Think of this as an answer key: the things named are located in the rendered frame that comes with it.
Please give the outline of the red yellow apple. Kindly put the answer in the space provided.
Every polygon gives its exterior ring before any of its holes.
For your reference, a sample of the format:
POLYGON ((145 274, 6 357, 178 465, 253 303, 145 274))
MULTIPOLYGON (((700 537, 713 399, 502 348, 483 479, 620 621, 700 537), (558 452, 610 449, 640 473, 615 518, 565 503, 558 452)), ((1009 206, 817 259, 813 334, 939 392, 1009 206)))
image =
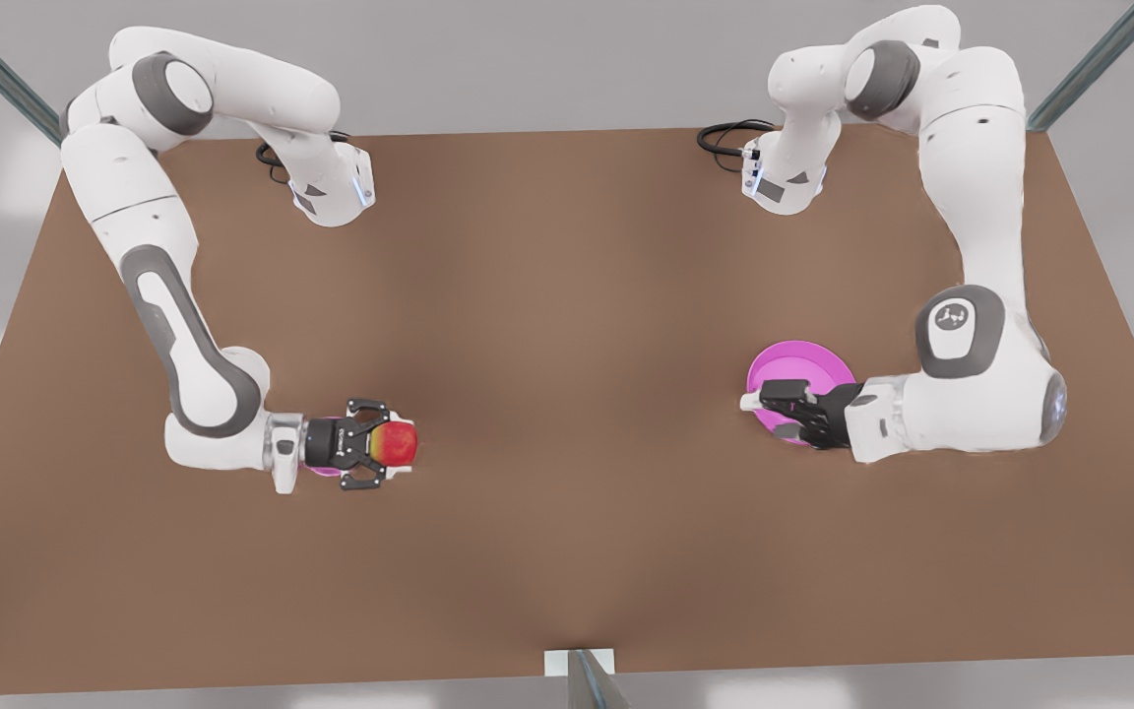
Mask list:
POLYGON ((417 448, 417 430, 413 421, 388 420, 369 431, 366 454, 384 469, 411 469, 417 448))

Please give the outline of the magenta plate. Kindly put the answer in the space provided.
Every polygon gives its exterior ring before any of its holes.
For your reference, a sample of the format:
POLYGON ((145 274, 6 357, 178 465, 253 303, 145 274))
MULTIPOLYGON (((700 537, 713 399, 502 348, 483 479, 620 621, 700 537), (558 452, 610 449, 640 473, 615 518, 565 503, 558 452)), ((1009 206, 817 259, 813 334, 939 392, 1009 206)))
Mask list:
POLYGON ((752 360, 744 391, 759 391, 768 380, 806 380, 811 393, 822 395, 854 377, 843 358, 811 341, 778 341, 752 360))

